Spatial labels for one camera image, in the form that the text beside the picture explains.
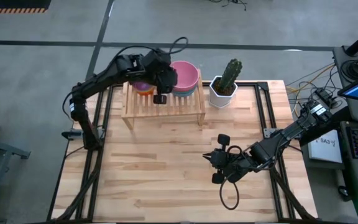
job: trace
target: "pink bowl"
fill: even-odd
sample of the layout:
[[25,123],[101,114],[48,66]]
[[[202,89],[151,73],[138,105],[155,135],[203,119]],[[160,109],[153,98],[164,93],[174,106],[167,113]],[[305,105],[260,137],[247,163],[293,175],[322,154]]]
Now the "pink bowl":
[[174,91],[189,91],[197,85],[198,70],[192,63],[176,61],[171,63],[171,67],[178,74],[178,84],[173,87]]

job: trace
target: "table leg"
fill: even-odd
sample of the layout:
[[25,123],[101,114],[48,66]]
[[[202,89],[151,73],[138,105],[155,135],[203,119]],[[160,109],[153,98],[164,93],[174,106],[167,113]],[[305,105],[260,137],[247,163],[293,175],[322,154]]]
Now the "table leg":
[[204,123],[204,118],[205,118],[205,113],[202,113],[200,115],[197,115],[197,121],[198,121],[198,125],[202,126]]
[[135,118],[122,118],[128,129],[133,130],[135,124]]

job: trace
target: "cactus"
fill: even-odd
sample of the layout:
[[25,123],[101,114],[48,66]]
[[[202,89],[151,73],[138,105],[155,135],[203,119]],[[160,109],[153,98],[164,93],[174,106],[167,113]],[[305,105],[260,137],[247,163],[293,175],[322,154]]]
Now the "cactus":
[[226,69],[220,79],[217,91],[224,92],[225,89],[233,86],[234,81],[239,76],[242,69],[242,64],[237,59],[232,59],[227,64]]

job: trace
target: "paper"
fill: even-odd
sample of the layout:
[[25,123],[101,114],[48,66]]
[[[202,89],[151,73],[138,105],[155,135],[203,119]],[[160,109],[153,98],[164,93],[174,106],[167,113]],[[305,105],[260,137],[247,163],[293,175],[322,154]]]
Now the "paper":
[[342,163],[338,133],[332,130],[325,135],[309,142],[309,158]]

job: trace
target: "potted cactus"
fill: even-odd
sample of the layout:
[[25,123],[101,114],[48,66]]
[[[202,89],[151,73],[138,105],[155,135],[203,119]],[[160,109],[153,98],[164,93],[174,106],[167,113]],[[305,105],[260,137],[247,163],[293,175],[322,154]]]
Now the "potted cactus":
[[215,76],[209,85],[209,103],[216,108],[227,106],[234,96],[237,85],[234,82],[239,76],[242,64],[237,59],[232,59],[224,70],[223,75]]

